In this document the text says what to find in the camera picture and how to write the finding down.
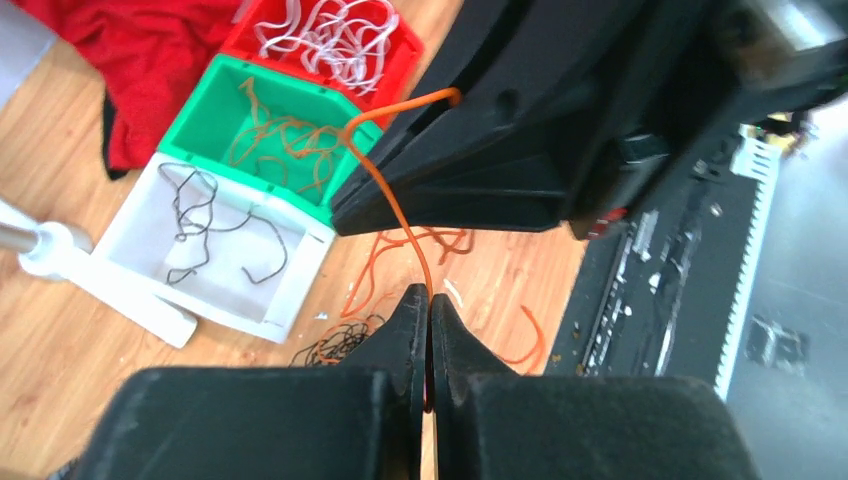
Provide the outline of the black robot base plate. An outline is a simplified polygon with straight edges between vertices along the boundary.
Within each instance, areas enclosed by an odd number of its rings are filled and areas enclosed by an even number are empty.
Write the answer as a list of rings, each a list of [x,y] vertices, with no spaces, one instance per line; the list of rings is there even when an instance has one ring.
[[[767,175],[748,143],[725,137],[666,202],[588,244],[546,374],[718,381]]]

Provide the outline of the red t-shirt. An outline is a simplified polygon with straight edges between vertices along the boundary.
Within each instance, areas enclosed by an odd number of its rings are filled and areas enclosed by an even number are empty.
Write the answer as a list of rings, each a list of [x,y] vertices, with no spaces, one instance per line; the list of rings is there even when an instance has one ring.
[[[145,167],[234,26],[235,0],[17,1],[102,77],[109,179]]]

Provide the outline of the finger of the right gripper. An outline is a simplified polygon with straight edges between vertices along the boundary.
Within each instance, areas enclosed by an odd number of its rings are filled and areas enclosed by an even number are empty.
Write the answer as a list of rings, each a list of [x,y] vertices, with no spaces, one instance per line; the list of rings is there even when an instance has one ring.
[[[447,87],[365,111],[345,134],[369,121],[448,102],[463,94]],[[332,225],[342,236],[406,226],[543,232],[566,218],[572,192],[562,121],[498,123],[479,113],[475,130],[441,124],[407,143],[354,147],[359,166],[332,199]]]
[[[528,1],[465,1],[441,47],[413,90],[415,96],[453,86],[463,102],[451,109],[447,101],[398,115],[384,134],[386,143],[407,143],[428,128],[443,125],[457,133],[475,130],[478,102],[471,91],[496,64],[523,22]]]

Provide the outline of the white rack base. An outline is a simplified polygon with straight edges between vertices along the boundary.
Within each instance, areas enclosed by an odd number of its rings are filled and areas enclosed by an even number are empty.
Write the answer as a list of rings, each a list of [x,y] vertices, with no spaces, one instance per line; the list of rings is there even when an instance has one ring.
[[[32,252],[15,252],[28,274],[76,285],[175,348],[184,347],[194,334],[193,315],[156,296],[140,275],[94,256],[91,238],[80,228],[39,222],[6,200],[1,201],[1,223],[38,234],[39,244]]]

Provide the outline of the white plastic bin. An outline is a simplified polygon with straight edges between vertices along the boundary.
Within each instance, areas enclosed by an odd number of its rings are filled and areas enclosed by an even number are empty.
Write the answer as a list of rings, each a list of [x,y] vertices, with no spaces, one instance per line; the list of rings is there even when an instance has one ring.
[[[156,153],[94,252],[163,300],[281,344],[334,239],[285,200]]]

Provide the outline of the green plastic bin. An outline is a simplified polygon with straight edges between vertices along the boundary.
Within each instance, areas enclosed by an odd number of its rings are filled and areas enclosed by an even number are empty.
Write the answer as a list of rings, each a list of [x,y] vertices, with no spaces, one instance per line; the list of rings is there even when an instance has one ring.
[[[359,113],[328,87],[217,55],[158,149],[328,225],[332,197],[359,165],[341,138]]]

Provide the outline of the silver rack pole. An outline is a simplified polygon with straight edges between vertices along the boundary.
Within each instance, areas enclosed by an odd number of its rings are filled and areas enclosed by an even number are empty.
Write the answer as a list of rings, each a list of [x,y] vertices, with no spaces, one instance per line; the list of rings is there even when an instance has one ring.
[[[0,224],[0,246],[3,250],[11,250],[18,254],[28,254],[39,244],[36,232],[13,226]]]

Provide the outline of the red plastic bin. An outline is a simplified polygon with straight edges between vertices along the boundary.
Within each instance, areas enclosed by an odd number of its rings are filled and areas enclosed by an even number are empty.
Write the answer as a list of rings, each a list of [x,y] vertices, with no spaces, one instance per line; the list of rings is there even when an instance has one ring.
[[[406,90],[424,45],[389,1],[249,1],[221,52],[337,90],[363,111]]]

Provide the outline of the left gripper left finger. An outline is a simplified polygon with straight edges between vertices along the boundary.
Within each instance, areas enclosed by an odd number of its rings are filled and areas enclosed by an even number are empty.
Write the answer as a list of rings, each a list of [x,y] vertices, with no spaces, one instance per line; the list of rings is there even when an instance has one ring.
[[[76,479],[416,479],[428,296],[333,366],[157,367],[127,379]]]

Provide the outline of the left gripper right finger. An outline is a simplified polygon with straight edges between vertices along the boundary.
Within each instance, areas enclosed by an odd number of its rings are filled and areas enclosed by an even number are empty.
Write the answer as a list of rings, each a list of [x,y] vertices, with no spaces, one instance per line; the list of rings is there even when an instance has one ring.
[[[522,376],[439,294],[430,394],[440,479],[755,479],[725,404],[678,377]]]

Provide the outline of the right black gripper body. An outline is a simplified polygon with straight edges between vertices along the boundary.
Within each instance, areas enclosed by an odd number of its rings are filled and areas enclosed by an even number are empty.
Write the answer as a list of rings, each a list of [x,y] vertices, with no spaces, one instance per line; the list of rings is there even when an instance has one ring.
[[[563,122],[563,222],[580,239],[654,203],[740,123],[834,96],[847,69],[843,1],[528,2],[471,95],[500,124]]]

